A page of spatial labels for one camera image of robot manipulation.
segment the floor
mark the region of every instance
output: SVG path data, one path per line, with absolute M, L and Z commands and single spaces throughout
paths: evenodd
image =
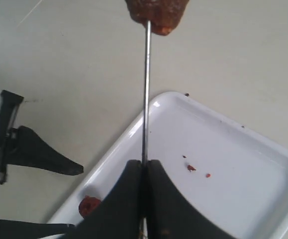
M 16 124 L 89 171 L 139 114 L 144 28 L 123 0 L 0 0 L 0 90 Z M 151 92 L 200 103 L 288 148 L 288 1 L 191 1 L 152 38 Z M 0 219 L 45 222 L 78 177 L 10 166 Z

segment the meat sample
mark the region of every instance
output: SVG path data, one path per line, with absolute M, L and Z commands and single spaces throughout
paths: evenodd
M 79 204 L 79 213 L 83 218 L 89 215 L 98 205 L 100 204 L 100 199 L 91 198 L 85 196 L 84 199 Z
M 126 0 L 131 18 L 143 25 L 152 23 L 152 32 L 166 36 L 179 24 L 189 0 Z

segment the metal rod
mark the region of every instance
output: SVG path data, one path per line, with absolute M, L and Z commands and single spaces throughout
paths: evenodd
M 150 41 L 151 41 L 151 22 L 146 25 L 146 50 L 145 50 L 145 85 L 144 85 L 144 111 L 143 111 L 143 151 L 142 164 L 148 161 L 148 107 L 149 107 L 149 80 L 150 80 Z

